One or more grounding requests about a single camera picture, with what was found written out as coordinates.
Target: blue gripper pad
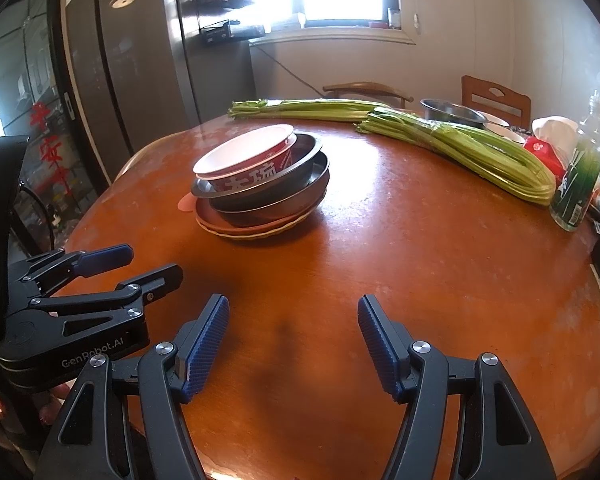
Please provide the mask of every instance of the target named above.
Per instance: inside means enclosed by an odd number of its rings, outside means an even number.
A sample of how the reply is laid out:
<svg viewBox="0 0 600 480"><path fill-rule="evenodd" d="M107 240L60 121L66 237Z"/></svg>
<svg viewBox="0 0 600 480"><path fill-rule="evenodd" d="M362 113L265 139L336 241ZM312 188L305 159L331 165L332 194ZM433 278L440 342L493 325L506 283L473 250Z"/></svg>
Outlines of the blue gripper pad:
<svg viewBox="0 0 600 480"><path fill-rule="evenodd" d="M134 259L134 250L127 244L116 245L81 254L74 262L74 274L88 278L109 270L124 267Z"/></svg>
<svg viewBox="0 0 600 480"><path fill-rule="evenodd" d="M408 345L388 319L376 297L367 294L358 301L358 325L376 367L382 389L395 402L405 402L403 381L411 373Z"/></svg>
<svg viewBox="0 0 600 480"><path fill-rule="evenodd" d="M184 341L180 344L176 339L175 371L182 380L181 403L187 404L202 391L228 325L229 301L220 294L214 294L198 319L192 322Z"/></svg>

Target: wooden table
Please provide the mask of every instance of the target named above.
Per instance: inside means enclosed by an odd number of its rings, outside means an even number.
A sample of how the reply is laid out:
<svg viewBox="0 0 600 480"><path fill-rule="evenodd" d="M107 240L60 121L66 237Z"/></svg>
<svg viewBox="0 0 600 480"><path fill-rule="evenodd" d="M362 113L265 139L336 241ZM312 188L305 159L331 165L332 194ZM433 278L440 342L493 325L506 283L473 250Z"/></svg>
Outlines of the wooden table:
<svg viewBox="0 0 600 480"><path fill-rule="evenodd" d="M545 208L403 142L349 124L289 122L318 134L331 161L325 200L295 229L231 242L178 211L199 156L267 124L219 118L158 144L67 244L126 242L136 255L128 267L76 280L67 294L182 266L180 289L147 308L153 343L172 338L213 292L229 298L231 321L206 387L184 407L206 468L243 480L381 477L404 409L382 391L358 329L356 303L366 293L445 354L497 354L558 473L595 453L600 291L589 225L568 234ZM139 421L137 403L131 411ZM448 478L457 412L450 397L440 479Z"/></svg>

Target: window sill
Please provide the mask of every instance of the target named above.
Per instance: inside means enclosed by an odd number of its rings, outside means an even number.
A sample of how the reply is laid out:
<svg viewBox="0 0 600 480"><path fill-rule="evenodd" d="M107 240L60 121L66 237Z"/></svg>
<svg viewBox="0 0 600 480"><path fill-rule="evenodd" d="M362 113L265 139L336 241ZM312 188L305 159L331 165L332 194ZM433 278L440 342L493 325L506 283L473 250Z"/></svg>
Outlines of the window sill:
<svg viewBox="0 0 600 480"><path fill-rule="evenodd" d="M280 30L270 32L261 38L254 38L249 42L260 45L308 40L366 40L415 45L403 30L370 27L307 27L298 30Z"/></svg>

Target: bowl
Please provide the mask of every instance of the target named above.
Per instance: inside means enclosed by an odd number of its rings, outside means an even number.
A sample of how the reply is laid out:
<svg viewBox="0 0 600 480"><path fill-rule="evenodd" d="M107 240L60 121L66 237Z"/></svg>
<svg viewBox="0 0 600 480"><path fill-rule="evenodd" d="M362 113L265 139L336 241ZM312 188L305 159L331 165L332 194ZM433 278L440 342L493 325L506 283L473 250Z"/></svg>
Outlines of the bowl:
<svg viewBox="0 0 600 480"><path fill-rule="evenodd" d="M216 191L226 191L241 189L266 178L271 178L291 164L291 147L297 139L296 134L291 134L286 138L282 149L279 149L278 152L273 153L265 160L256 162L242 170L206 178L206 180L211 183Z"/></svg>
<svg viewBox="0 0 600 480"><path fill-rule="evenodd" d="M196 178L191 184L191 193L208 198L213 208L240 211L262 207L300 191L309 182L314 168L312 160L322 142L308 133L296 133L296 136L298 140L290 150L294 162L286 170L248 187L227 191L216 191L208 180Z"/></svg>
<svg viewBox="0 0 600 480"><path fill-rule="evenodd" d="M329 159L318 152L313 159L313 168L306 187L291 196L277 202L243 211L224 211L217 209L220 216L229 224L239 227L251 227L267 224L304 211L315 203L329 183Z"/></svg>
<svg viewBox="0 0 600 480"><path fill-rule="evenodd" d="M320 205L324 195L325 193L304 211L268 224L253 227L232 226L220 216L218 211L211 207L209 200L199 198L196 200L196 221L205 231L222 238L230 238L232 240L260 240L287 231L304 221Z"/></svg>
<svg viewBox="0 0 600 480"><path fill-rule="evenodd" d="M513 142L517 142L519 144L525 143L525 139L523 139L522 136L519 136L516 132L509 130L509 123L507 123L507 121L496 117L495 115L488 114L487 112L480 113L487 119L487 122L484 123L484 127L487 128L487 130L501 137L505 137L506 139L513 140Z"/></svg>
<svg viewBox="0 0 600 480"><path fill-rule="evenodd" d="M420 104L424 108L424 118L433 121L465 124L474 128L484 129L487 118L480 112L466 106L455 105L439 99L423 99Z"/></svg>
<svg viewBox="0 0 600 480"><path fill-rule="evenodd" d="M244 170L279 153L293 130L290 124L274 124L241 134L203 155L193 172L207 180Z"/></svg>

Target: red tissue package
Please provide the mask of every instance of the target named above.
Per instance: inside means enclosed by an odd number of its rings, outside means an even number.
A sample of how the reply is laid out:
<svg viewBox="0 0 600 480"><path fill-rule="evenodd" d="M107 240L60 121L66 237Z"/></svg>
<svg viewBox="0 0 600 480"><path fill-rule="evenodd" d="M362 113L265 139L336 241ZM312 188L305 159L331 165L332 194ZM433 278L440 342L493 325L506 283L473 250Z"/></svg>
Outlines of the red tissue package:
<svg viewBox="0 0 600 480"><path fill-rule="evenodd" d="M549 168L549 171L555 175L556 184L559 185L562 182L566 170L562 167L562 163L555 154L554 147L551 144L546 142L546 140L540 140L531 136L525 141L524 149L533 153Z"/></svg>

